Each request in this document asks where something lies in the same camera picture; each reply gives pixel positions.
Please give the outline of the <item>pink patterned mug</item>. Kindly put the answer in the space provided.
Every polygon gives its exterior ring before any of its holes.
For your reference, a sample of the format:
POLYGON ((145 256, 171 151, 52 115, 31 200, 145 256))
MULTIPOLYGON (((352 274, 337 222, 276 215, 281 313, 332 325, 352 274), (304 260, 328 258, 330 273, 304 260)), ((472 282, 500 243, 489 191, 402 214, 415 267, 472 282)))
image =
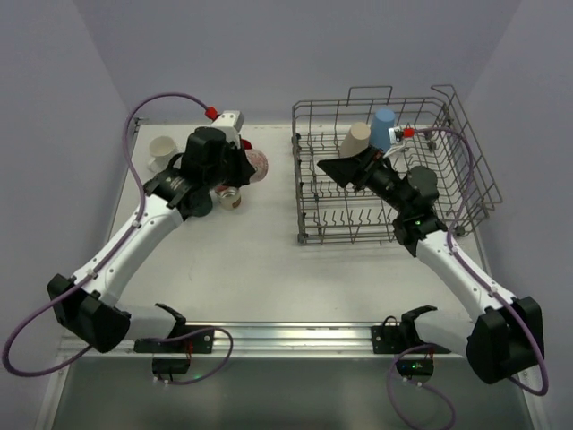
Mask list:
POLYGON ((262 181, 269 172, 269 162, 265 154, 256 149, 249 149, 245 151, 247 160, 254 168, 255 172, 250 177, 250 183, 258 183, 262 181))

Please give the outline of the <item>beige tall cup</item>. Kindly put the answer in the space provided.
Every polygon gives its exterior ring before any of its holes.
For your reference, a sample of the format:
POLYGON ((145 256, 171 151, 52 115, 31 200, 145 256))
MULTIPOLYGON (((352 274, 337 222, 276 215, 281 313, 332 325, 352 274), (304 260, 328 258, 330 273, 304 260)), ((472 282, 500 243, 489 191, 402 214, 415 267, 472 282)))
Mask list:
POLYGON ((371 136, 371 128, 364 122, 350 126, 344 140, 340 144, 339 156, 349 158, 367 149, 371 136))

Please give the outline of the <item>cream small cup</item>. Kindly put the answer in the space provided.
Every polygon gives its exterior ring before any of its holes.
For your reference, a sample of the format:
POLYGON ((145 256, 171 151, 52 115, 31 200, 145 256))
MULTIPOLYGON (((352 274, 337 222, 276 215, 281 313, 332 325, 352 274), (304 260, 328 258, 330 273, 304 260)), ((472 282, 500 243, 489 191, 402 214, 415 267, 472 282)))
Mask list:
POLYGON ((215 194, 220 205, 227 211, 235 210, 241 205, 242 195, 239 188, 219 186, 215 189, 215 194))

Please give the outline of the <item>blue tall tumbler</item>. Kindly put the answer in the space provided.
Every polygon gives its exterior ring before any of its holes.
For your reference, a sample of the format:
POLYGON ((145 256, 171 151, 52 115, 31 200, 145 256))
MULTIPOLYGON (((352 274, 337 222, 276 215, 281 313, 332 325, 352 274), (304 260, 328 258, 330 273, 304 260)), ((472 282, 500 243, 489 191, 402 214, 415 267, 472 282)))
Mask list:
POLYGON ((391 147, 389 129, 395 126, 395 112, 387 107, 377 110, 371 121, 369 143, 372 147, 386 152, 391 147))

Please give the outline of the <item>dark teal mug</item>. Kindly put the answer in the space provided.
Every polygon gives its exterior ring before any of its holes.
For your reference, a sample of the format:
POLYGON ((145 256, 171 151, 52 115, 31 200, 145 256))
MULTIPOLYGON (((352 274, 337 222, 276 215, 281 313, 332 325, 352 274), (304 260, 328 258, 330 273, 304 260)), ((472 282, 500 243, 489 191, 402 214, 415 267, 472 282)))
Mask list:
POLYGON ((192 218, 203 218, 211 213, 213 201, 210 192, 195 193, 190 197, 189 212, 192 218))

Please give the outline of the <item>white mug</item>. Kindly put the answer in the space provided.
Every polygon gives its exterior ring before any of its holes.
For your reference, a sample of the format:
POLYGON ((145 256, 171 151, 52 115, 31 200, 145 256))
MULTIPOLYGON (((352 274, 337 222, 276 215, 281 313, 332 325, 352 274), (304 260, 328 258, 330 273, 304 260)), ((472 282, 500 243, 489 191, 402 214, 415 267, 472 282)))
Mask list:
POLYGON ((175 140, 169 136, 159 136, 149 144, 150 160, 148 169, 158 173, 167 168, 169 161, 179 153, 175 140))

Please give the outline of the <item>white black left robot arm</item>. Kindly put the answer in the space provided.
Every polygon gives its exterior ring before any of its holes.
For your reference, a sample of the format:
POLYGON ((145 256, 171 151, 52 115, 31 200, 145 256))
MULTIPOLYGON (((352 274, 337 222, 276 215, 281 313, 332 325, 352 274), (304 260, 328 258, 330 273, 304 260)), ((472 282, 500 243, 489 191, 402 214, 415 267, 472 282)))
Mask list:
POLYGON ((135 316, 120 297, 153 250, 189 218, 199 218, 220 185, 240 188, 256 169, 233 126, 196 128, 177 153, 143 186, 143 200, 109 242, 72 276, 56 274, 47 285, 57 321, 100 353, 123 340, 162 339, 180 322, 173 310, 135 316))

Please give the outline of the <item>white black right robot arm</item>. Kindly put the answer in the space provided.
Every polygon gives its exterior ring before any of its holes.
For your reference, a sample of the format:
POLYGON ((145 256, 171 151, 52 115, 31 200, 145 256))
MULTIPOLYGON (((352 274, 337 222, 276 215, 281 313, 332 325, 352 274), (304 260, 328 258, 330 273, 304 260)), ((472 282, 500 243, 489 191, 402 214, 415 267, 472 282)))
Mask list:
POLYGON ((543 316, 531 297, 518 298, 471 261, 438 217, 438 178, 425 166, 400 175, 368 148, 349 158, 323 159, 318 167, 340 187, 367 189, 397 211, 392 222, 398 243, 431 269, 465 308, 459 322, 434 305, 402 314, 399 329, 410 347, 432 344, 464 357, 487 384, 543 366, 543 316))

